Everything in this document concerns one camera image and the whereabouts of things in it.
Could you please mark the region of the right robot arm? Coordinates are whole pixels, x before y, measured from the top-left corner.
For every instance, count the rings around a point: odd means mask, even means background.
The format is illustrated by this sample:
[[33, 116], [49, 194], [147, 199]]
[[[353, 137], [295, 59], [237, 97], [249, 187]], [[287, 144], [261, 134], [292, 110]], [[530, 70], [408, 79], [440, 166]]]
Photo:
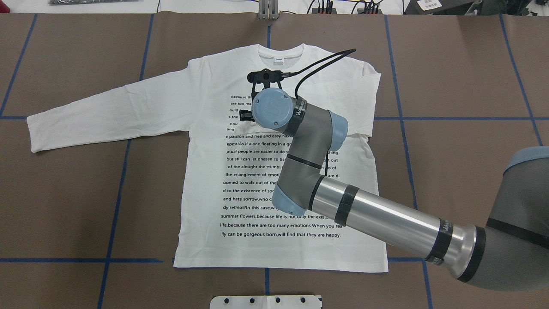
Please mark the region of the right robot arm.
[[292, 137], [272, 204], [302, 216], [309, 210], [448, 269], [483, 289], [533, 290], [548, 285], [548, 147], [514, 154], [485, 227], [460, 226], [321, 174], [341, 148], [347, 120], [292, 98], [279, 88], [253, 91], [243, 121]]

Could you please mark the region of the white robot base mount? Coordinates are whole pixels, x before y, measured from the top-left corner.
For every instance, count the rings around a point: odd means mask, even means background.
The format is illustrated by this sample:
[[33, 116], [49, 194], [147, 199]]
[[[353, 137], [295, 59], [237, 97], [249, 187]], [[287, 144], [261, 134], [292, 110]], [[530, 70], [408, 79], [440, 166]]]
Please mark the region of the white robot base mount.
[[210, 309], [322, 309], [317, 295], [219, 296], [210, 301]]

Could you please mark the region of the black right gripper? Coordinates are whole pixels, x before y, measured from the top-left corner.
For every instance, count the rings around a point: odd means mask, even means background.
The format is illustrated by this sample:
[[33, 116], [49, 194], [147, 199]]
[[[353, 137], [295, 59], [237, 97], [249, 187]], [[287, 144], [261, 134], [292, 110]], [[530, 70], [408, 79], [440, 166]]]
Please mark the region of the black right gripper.
[[239, 110], [239, 121], [252, 121], [252, 122], [255, 122], [252, 111], [240, 109]]

